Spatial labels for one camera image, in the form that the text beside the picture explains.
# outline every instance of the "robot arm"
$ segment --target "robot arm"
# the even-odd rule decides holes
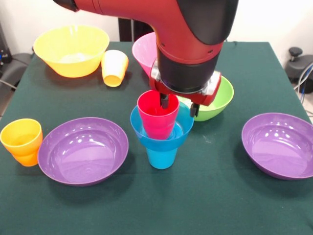
[[[214,100],[220,80],[213,82],[211,77],[230,33],[238,0],[54,1],[73,11],[81,9],[151,25],[156,32],[158,56],[154,67],[159,74],[151,74],[150,86],[161,94],[179,94],[196,104],[209,105]]]

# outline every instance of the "purple bowl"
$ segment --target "purple bowl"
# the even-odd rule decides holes
[[[108,178],[126,159],[128,139],[114,122],[97,117],[68,121],[44,139],[38,164],[46,176],[71,186],[90,186]]]
[[[287,114],[260,114],[245,124],[242,141],[266,174],[283,180],[313,177],[313,126],[308,122]]]

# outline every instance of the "white wall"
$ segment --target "white wall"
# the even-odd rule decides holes
[[[115,17],[63,9],[52,0],[0,0],[0,22],[13,53],[29,52],[46,30],[66,24],[91,24],[118,41]],[[291,46],[313,54],[313,0],[239,0],[230,41],[269,41],[284,64]]]
[[[230,41],[268,41],[281,64],[297,46],[313,54],[313,0],[239,0]]]
[[[0,23],[11,53],[31,52],[40,34],[68,24],[94,25],[105,30],[111,41],[119,41],[116,17],[72,12],[53,0],[0,0]]]

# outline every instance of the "dark green table cover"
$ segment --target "dark green table cover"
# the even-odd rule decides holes
[[[217,70],[235,95],[214,119],[195,122],[174,165],[152,168],[129,122],[148,77],[131,43],[109,49],[128,54],[122,85],[106,87],[98,70],[88,77],[57,75],[38,57],[25,72],[0,121],[34,118],[44,136],[80,117],[107,118],[129,137],[116,174],[87,188],[61,185],[38,166],[19,165],[0,147],[1,235],[311,235],[313,180],[282,181],[261,172],[241,143],[244,123],[264,112],[309,121],[268,43],[225,43]]]

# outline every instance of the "yellow bowl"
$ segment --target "yellow bowl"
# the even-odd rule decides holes
[[[34,52],[64,77],[82,77],[94,72],[109,45],[103,30],[86,25],[71,25],[39,36]]]

